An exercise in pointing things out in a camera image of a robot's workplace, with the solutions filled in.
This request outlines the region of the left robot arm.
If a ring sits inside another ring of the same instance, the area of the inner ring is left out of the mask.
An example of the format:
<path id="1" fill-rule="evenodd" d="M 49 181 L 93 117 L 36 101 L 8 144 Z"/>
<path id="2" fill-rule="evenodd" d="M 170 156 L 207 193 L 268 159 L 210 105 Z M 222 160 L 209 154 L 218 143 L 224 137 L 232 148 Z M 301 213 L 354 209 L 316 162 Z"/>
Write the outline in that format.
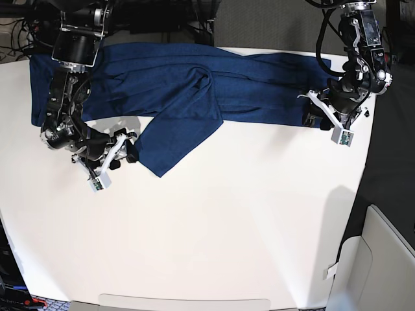
<path id="1" fill-rule="evenodd" d="M 381 95 L 392 83 L 381 31 L 372 10 L 373 1 L 309 1 L 323 13 L 316 42 L 316 60 L 330 77 L 327 86 L 308 94 L 310 106 L 303 113 L 303 125 L 321 130 L 340 126 L 349 130 L 363 113 L 363 104 L 372 95 Z M 322 59 L 322 44 L 331 15 L 341 9 L 340 22 L 334 29 L 344 44 L 348 60 L 341 71 L 334 71 Z"/>

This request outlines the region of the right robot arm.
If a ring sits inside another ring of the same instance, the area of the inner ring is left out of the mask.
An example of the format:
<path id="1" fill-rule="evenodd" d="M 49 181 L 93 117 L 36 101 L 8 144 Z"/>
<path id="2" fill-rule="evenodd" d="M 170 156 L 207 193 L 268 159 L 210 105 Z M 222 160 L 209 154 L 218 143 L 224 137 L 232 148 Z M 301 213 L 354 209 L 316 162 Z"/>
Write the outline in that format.
<path id="1" fill-rule="evenodd" d="M 83 104 L 90 96 L 93 68 L 101 41 L 108 34 L 115 1 L 52 1 L 60 11 L 60 32 L 52 59 L 59 63 L 49 87 L 41 139 L 52 150 L 65 148 L 77 156 L 86 170 L 107 164 L 114 170 L 122 159 L 138 160 L 132 139 L 121 129 L 110 136 L 82 120 Z"/>

